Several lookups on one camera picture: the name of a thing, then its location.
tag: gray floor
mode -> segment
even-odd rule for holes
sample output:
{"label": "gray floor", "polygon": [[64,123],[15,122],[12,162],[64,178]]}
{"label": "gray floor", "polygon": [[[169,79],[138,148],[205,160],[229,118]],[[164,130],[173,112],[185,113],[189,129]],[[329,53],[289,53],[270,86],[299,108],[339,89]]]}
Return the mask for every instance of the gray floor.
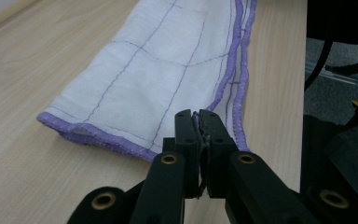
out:
{"label": "gray floor", "polygon": [[[306,61],[316,63],[323,41],[307,39]],[[358,45],[334,43],[327,59],[329,65],[358,63]],[[304,114],[318,119],[345,124],[354,113],[352,100],[358,101],[358,85],[318,77],[305,92]]]}

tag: fabric fold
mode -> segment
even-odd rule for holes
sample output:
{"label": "fabric fold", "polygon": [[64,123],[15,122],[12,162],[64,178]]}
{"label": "fabric fold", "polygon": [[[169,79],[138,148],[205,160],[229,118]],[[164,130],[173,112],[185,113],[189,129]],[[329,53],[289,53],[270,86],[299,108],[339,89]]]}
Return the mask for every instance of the fabric fold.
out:
{"label": "fabric fold", "polygon": [[117,35],[37,116],[62,137],[151,161],[174,114],[210,109],[242,150],[255,0],[142,0]]}

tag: cloth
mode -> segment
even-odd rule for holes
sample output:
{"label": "cloth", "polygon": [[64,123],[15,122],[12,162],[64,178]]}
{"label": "cloth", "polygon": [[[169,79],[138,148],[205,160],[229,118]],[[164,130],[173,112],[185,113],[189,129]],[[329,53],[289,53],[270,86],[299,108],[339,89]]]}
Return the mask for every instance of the cloth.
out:
{"label": "cloth", "polygon": [[255,0],[141,0],[37,119],[64,138],[151,161],[174,115],[217,113],[239,149]]}

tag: purple stitched edge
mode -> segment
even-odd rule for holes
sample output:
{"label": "purple stitched edge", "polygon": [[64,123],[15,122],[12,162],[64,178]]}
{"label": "purple stitched edge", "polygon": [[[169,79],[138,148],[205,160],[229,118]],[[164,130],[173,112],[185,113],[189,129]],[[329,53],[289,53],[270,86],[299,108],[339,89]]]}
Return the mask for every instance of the purple stitched edge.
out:
{"label": "purple stitched edge", "polygon": [[[241,42],[241,16],[243,13],[243,4],[242,4],[241,0],[236,0],[236,6],[237,6],[237,15],[236,15],[236,19],[234,21],[233,41],[232,41],[230,51],[229,51],[229,54],[227,57],[227,71],[226,71],[225,76],[223,77],[223,80],[220,83],[219,88],[217,90],[217,92],[221,92],[221,93],[219,93],[219,94],[221,94],[221,96],[219,96],[219,94],[216,94],[215,100],[213,101],[213,103],[210,106],[208,106],[208,108],[211,106],[213,108],[215,108],[217,106],[217,104],[223,97],[224,88],[227,85],[229,78],[232,76],[233,69],[235,68],[235,56],[237,54],[238,45]],[[245,37],[244,37],[242,43],[247,44],[249,41],[251,27],[252,27],[254,17],[255,17],[255,0],[252,0],[251,15],[247,21],[246,26],[245,26],[245,29],[249,32],[247,34],[245,34]],[[245,57],[243,57],[242,59],[246,61],[246,62],[242,62],[242,66],[245,66],[245,69],[243,69],[242,71],[245,75],[248,76],[248,72],[246,69],[247,52],[244,49],[242,51],[242,53],[245,53]],[[244,82],[242,83],[240,80],[240,84],[245,84],[247,82],[247,78],[243,81]],[[243,86],[243,88],[239,88],[237,97],[235,98],[234,102],[238,102],[238,101],[242,102],[240,99],[243,100],[243,97],[245,96],[245,93],[246,93],[246,86],[245,85],[239,85],[239,86]],[[56,130],[63,138],[65,138],[69,141],[72,141],[72,142],[76,142],[79,144],[91,144],[91,145],[95,145],[95,146],[106,147],[116,153],[137,156],[137,157],[143,158],[147,161],[152,161],[154,159],[154,157],[157,155],[156,152],[153,152],[153,151],[151,151],[147,148],[144,148],[144,147],[140,147],[123,137],[115,136],[110,133],[106,133],[106,132],[104,132],[104,131],[98,129],[97,127],[95,127],[91,124],[88,124],[88,123],[72,124],[65,120],[55,117],[54,115],[50,114],[49,112],[40,113],[37,116],[37,120],[40,121],[41,123],[43,123],[44,125],[48,126],[49,128]],[[245,135],[244,135],[243,128],[241,125],[241,104],[233,106],[233,120],[237,121],[237,122],[234,122],[234,133],[236,135],[237,141],[240,140],[238,142],[239,148],[240,149],[247,148],[246,141],[245,141]],[[75,133],[76,130],[88,133],[89,135]]]}

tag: wooden table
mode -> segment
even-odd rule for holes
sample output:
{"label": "wooden table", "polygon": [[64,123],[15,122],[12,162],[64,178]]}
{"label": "wooden table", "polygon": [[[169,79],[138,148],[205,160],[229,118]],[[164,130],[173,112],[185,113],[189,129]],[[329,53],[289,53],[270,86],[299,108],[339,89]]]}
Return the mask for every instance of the wooden table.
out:
{"label": "wooden table", "polygon": [[[0,25],[0,223],[64,223],[102,186],[149,163],[63,140],[35,120],[122,25],[135,0],[36,1]],[[306,0],[259,0],[244,108],[250,148],[299,187]],[[186,223],[228,223],[223,200],[186,201]]]}

